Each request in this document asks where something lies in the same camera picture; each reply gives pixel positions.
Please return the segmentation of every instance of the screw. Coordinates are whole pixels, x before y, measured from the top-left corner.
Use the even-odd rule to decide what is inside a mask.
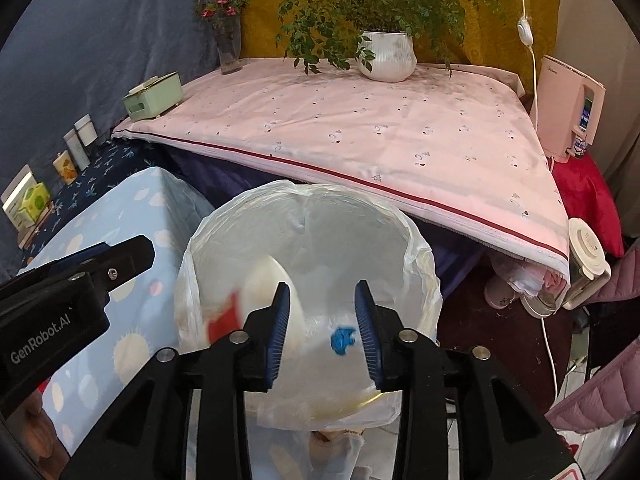
[[[156,359],[161,363],[168,363],[175,356],[175,350],[173,348],[163,348],[156,354]]]
[[[489,349],[485,346],[476,346],[471,353],[476,359],[480,359],[481,361],[486,361],[491,357],[491,352],[489,352]]]
[[[239,345],[242,343],[246,343],[249,341],[249,335],[244,330],[236,330],[229,334],[229,341],[231,341],[235,345]]]
[[[405,328],[398,332],[398,337],[400,338],[400,341],[405,343],[415,343],[418,341],[418,334],[415,330],[411,330],[410,328]]]

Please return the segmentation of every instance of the beige curtain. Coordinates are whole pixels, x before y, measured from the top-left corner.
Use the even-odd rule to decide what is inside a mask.
[[[560,0],[556,57],[607,89],[590,153],[623,231],[640,235],[640,44],[611,0]]]

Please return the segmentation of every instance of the red cushion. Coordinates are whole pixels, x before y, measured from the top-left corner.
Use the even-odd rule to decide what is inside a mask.
[[[600,240],[607,253],[625,254],[620,217],[609,187],[589,154],[570,157],[554,165],[554,180],[569,218],[581,218]]]

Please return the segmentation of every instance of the light blue polka dot cloth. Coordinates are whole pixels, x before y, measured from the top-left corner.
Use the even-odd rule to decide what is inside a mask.
[[[200,221],[213,211],[188,184],[161,168],[130,176],[66,225],[29,268],[100,242],[137,235],[156,250],[153,267],[111,293],[110,328],[57,371],[44,409],[73,453],[124,384],[164,346],[177,347],[174,282]]]

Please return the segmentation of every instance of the glass vase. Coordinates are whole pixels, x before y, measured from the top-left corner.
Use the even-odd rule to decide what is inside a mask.
[[[235,38],[240,36],[240,17],[223,18],[213,27],[213,39],[216,41],[218,57],[220,58],[220,72],[223,75],[232,74],[242,68],[240,64],[240,49],[236,47]]]

